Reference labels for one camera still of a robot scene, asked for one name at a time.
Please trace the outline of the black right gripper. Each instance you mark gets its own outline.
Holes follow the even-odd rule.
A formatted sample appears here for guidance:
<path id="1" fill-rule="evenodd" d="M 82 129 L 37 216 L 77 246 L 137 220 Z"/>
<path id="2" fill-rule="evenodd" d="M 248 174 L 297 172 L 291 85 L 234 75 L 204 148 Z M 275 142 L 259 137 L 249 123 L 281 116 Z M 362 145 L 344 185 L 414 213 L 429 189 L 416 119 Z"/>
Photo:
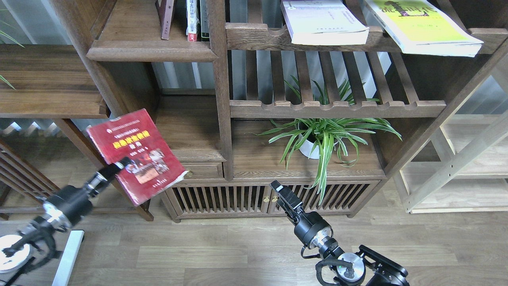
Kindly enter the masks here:
<path id="1" fill-rule="evenodd" d="M 302 208 L 303 202 L 289 187 L 281 185 L 277 180 L 272 181 L 270 186 L 278 194 L 277 203 L 294 225 L 297 238 L 309 249 L 317 247 L 328 250 L 334 242 L 329 223 L 315 211 L 306 213 Z"/>

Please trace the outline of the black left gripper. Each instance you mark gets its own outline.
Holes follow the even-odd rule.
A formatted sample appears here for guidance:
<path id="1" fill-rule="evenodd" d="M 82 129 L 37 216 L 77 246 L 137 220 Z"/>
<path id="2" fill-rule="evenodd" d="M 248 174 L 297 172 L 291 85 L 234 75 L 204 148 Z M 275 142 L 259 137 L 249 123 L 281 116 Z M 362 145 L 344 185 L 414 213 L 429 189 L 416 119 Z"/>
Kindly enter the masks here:
<path id="1" fill-rule="evenodd" d="M 42 216 L 45 224 L 54 229 L 76 226 L 92 210 L 93 205 L 89 199 L 103 192 L 116 174 L 131 163 L 129 157 L 123 157 L 113 165 L 98 170 L 82 187 L 67 185 L 46 199 L 43 203 L 45 214 Z"/>

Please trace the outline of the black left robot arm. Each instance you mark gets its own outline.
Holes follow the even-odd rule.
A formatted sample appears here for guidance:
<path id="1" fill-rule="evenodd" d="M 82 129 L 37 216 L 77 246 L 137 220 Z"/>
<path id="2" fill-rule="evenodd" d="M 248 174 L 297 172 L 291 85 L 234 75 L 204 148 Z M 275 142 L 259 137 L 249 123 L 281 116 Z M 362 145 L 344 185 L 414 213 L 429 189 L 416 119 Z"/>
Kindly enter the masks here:
<path id="1" fill-rule="evenodd" d="M 1 236 L 1 273 L 16 271 L 5 286 L 11 286 L 22 274 L 59 258 L 53 234 L 74 228 L 93 208 L 90 198 L 103 192 L 124 168 L 128 157 L 98 170 L 80 188 L 67 185 L 43 202 L 44 213 L 34 218 L 16 235 Z"/>

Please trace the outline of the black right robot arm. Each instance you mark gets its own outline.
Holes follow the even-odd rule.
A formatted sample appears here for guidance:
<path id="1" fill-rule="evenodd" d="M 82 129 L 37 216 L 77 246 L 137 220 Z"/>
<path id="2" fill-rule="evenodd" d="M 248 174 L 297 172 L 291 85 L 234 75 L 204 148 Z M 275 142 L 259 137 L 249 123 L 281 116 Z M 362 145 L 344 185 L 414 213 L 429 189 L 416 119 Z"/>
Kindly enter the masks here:
<path id="1" fill-rule="evenodd" d="M 294 225 L 294 234 L 303 243 L 303 259 L 320 258 L 315 265 L 316 278 L 323 286 L 359 286 L 366 268 L 373 271 L 368 286 L 408 286 L 408 272 L 374 250 L 361 245 L 356 253 L 344 252 L 333 237 L 329 223 L 312 211 L 306 213 L 303 203 L 289 187 L 274 180 L 270 186 L 278 193 L 277 203 Z"/>

